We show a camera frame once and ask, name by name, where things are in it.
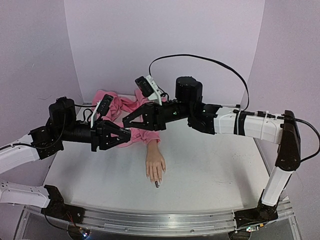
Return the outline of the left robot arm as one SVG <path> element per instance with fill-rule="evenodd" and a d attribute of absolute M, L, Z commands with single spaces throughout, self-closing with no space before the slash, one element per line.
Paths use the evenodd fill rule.
<path fill-rule="evenodd" d="M 106 151 L 131 139 L 128 129 L 103 120 L 113 97 L 106 94 L 92 112 L 91 121 L 77 120 L 73 99 L 60 97 L 49 106 L 44 126 L 31 130 L 22 138 L 0 148 L 0 172 L 3 174 L 26 163 L 44 160 L 64 150 L 64 142 L 85 143 L 92 152 Z M 39 207 L 41 214 L 64 221 L 81 223 L 85 210 L 65 203 L 53 185 L 30 186 L 0 181 L 0 202 Z"/>

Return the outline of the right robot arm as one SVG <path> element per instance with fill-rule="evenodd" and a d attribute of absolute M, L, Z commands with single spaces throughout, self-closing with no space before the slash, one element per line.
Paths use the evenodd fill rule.
<path fill-rule="evenodd" d="M 203 85 L 191 76 L 176 79 L 175 99 L 167 102 L 161 100 L 159 88 L 150 75 L 137 78 L 135 83 L 149 102 L 122 120 L 125 128 L 164 131 L 167 123 L 187 119 L 188 126 L 201 133 L 232 134 L 278 145 L 275 166 L 257 207 L 236 211 L 234 219 L 244 227 L 278 218 L 280 196 L 302 162 L 301 138 L 292 111 L 278 115 L 203 103 Z"/>

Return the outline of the mannequin hand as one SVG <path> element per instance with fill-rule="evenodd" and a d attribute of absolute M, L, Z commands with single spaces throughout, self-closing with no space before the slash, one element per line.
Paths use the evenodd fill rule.
<path fill-rule="evenodd" d="M 146 177 L 156 188 L 160 187 L 163 180 L 163 174 L 166 172 L 166 162 L 159 149 L 158 141 L 151 140 L 147 144 L 147 153 L 145 160 Z"/>

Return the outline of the aluminium front rail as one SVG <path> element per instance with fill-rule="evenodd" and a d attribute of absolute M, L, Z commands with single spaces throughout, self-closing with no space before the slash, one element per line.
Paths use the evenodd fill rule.
<path fill-rule="evenodd" d="M 25 206 L 16 240 L 227 239 L 299 240 L 301 233 L 289 200 L 263 219 L 252 209 L 216 212 L 124 212 L 57 203 L 48 210 Z"/>

